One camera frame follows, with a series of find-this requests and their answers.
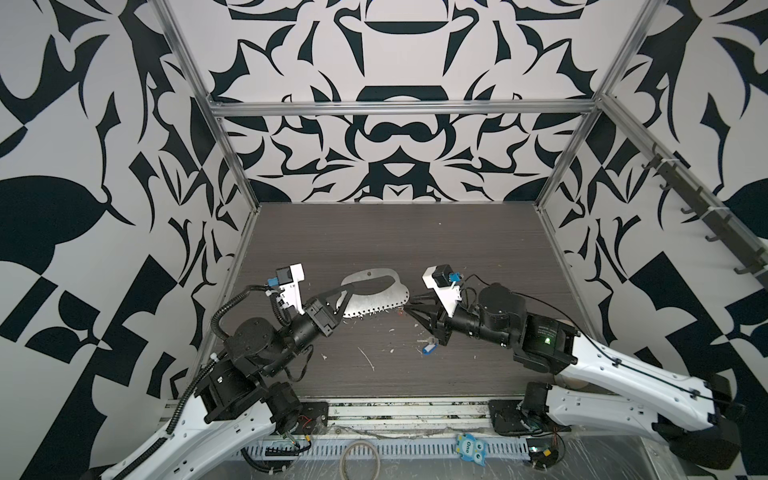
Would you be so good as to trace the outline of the silver metal key holder plate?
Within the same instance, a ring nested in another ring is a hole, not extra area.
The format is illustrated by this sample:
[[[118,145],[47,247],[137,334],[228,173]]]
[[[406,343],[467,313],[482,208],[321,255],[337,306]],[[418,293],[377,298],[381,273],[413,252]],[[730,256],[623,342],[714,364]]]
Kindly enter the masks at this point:
[[[353,287],[337,302],[344,305],[344,318],[377,315],[404,306],[410,299],[409,289],[399,274],[390,268],[372,268],[345,277],[342,286]]]

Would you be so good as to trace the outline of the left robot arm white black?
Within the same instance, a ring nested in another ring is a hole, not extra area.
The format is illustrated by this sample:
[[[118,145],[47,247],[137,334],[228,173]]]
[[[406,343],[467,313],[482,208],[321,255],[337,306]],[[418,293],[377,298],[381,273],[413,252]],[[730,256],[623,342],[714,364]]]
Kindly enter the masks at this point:
[[[223,349],[196,374],[169,421],[125,459],[89,469],[84,478],[198,479],[250,443],[290,433],[302,403],[290,381],[267,381],[311,354],[317,337],[333,332],[354,291],[346,284],[312,297],[280,328],[254,317],[228,334],[220,321],[238,303],[253,292],[271,299],[278,294],[267,285],[247,286],[213,314],[211,330]]]

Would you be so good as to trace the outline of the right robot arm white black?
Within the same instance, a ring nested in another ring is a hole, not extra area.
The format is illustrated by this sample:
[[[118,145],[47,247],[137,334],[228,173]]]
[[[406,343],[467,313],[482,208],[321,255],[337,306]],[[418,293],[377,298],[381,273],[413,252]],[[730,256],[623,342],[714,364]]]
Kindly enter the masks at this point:
[[[730,383],[721,375],[683,375],[622,354],[573,325],[529,312],[525,296],[499,283],[471,303],[463,302],[458,285],[436,286],[404,310],[441,345],[461,333],[511,350],[514,361],[530,370],[600,389],[577,393],[533,382],[519,407],[523,416],[646,437],[715,470],[729,469],[741,452],[739,427],[729,416]]]

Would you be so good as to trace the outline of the blue owl toy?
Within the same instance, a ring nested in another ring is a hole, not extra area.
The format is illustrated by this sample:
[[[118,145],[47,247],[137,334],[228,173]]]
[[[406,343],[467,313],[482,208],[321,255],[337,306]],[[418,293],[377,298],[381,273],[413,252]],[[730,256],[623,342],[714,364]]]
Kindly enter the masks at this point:
[[[459,434],[456,438],[455,452],[463,461],[484,466],[487,443],[469,433]]]

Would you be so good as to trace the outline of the beige tape roll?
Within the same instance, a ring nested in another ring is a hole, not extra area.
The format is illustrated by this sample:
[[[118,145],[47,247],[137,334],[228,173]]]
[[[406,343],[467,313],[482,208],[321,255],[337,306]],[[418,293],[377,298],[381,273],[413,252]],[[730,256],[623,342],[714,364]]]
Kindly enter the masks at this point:
[[[369,440],[352,441],[342,451],[339,458],[338,470],[340,478],[349,480],[355,469],[360,470],[368,464],[370,478],[377,480],[381,474],[381,456],[378,447]]]

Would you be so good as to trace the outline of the green lit circuit board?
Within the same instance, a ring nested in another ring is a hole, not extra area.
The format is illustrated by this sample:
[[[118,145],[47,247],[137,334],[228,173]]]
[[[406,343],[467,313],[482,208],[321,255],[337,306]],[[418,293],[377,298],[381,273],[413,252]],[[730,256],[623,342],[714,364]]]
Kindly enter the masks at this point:
[[[565,457],[564,443],[557,435],[548,437],[530,437],[526,440],[528,463],[533,469],[547,471]]]

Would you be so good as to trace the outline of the black wall hook rack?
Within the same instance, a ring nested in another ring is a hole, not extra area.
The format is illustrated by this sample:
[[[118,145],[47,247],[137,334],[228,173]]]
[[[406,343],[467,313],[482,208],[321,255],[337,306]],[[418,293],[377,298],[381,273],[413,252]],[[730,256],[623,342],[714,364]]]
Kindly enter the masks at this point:
[[[681,214],[703,222],[710,235],[705,239],[723,244],[741,263],[735,267],[737,275],[750,275],[767,289],[767,245],[725,203],[688,168],[684,161],[665,155],[654,143],[642,147],[647,159],[645,172],[653,171],[661,178],[662,195],[657,206],[657,220],[662,224],[662,210],[670,192],[683,203]]]

